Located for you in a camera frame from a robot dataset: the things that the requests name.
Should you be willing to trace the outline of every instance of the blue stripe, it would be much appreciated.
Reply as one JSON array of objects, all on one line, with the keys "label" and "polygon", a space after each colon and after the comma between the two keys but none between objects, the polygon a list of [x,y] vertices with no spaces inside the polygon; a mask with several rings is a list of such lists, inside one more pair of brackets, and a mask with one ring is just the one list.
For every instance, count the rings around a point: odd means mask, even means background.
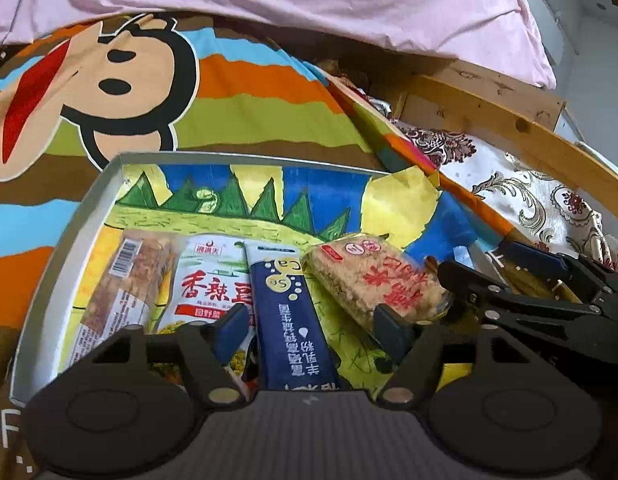
[{"label": "blue stripe", "polygon": [[260,66],[290,66],[309,81],[317,80],[311,70],[295,57],[289,56],[284,50],[274,50],[263,43],[253,43],[249,40],[216,38],[211,27],[188,30],[180,34],[194,46],[198,59],[221,54],[227,61],[247,61]]},{"label": "blue stripe", "polygon": [[0,257],[38,247],[55,247],[78,202],[51,200],[41,205],[0,204]]},{"label": "blue stripe", "polygon": [[495,232],[484,220],[467,206],[460,204],[478,239],[477,245],[483,252],[494,251],[503,240],[503,236]]},{"label": "blue stripe", "polygon": [[8,85],[14,82],[21,74],[25,73],[26,70],[28,70],[33,65],[35,65],[43,57],[44,56],[32,57],[31,59],[27,60],[27,62],[23,64],[22,66],[19,66],[18,68],[13,69],[11,73],[6,76],[6,78],[0,79],[0,90],[2,90],[3,88],[6,88]]},{"label": "blue stripe", "polygon": [[445,191],[438,198],[436,211],[424,232],[406,247],[405,252],[419,265],[427,256],[433,256],[438,262],[453,260],[454,247],[468,247],[477,237],[465,210]]},{"label": "blue stripe", "polygon": [[309,71],[316,76],[316,79],[321,82],[324,86],[329,87],[329,80],[324,77],[324,74],[322,73],[322,71],[315,66],[312,63],[309,63],[308,61],[303,61],[302,64],[307,67],[307,69],[309,69]]}]

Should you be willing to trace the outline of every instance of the blue milk powder packet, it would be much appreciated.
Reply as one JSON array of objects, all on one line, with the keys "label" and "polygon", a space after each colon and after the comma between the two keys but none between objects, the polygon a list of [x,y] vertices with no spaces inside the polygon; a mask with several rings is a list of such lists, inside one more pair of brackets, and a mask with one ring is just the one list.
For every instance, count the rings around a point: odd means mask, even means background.
[{"label": "blue milk powder packet", "polygon": [[245,240],[261,387],[337,390],[340,380],[313,307],[298,249]]}]

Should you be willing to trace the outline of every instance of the green stripe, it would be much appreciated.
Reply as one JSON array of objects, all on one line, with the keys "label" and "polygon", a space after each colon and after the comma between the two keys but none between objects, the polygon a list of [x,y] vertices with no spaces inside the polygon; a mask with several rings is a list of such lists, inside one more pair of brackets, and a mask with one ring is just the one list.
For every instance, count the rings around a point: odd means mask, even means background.
[{"label": "green stripe", "polygon": [[353,108],[364,119],[370,128],[379,134],[388,134],[391,132],[388,126],[380,118],[376,117],[374,113],[356,102],[352,102],[352,104]]},{"label": "green stripe", "polygon": [[[372,152],[351,120],[345,114],[334,114],[323,102],[291,104],[247,94],[196,99],[175,129],[179,148],[290,140],[315,142],[326,148],[356,144],[364,152]],[[84,156],[77,128],[61,121],[46,152]]]}]

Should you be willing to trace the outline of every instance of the snack package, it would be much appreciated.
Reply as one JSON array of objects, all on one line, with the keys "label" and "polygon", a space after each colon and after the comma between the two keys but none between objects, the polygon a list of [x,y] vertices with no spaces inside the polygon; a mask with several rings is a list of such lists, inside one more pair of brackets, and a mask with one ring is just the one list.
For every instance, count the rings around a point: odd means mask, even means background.
[{"label": "snack package", "polygon": [[154,330],[174,332],[191,321],[214,323],[235,303],[249,309],[249,332],[230,362],[241,376],[255,334],[249,267],[241,238],[217,234],[189,237],[172,274],[169,304]]},{"label": "snack package", "polygon": [[82,315],[67,366],[129,324],[147,326],[177,235],[124,230]]},{"label": "snack package", "polygon": [[434,274],[375,236],[360,234],[321,244],[306,253],[304,261],[369,334],[379,303],[412,322],[435,319],[448,307],[450,294]]},{"label": "snack package", "polygon": [[246,240],[261,384],[267,390],[336,390],[340,378],[294,247]]}]

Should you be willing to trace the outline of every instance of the rice cracker package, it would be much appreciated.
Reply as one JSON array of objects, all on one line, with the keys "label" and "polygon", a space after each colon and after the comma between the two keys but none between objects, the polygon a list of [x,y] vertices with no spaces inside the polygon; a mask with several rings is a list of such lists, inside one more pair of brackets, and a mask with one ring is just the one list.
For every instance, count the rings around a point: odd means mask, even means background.
[{"label": "rice cracker package", "polygon": [[304,259],[369,334],[379,303],[411,322],[436,319],[449,304],[450,294],[434,274],[375,236],[359,234],[320,244]]},{"label": "rice cracker package", "polygon": [[335,390],[340,379],[300,268],[298,249],[245,241],[254,292],[261,387]]},{"label": "rice cracker package", "polygon": [[172,274],[169,304],[154,330],[174,332],[195,320],[214,323],[236,303],[244,303],[249,309],[249,332],[230,363],[240,376],[255,334],[244,244],[240,238],[217,234],[189,237]]}]

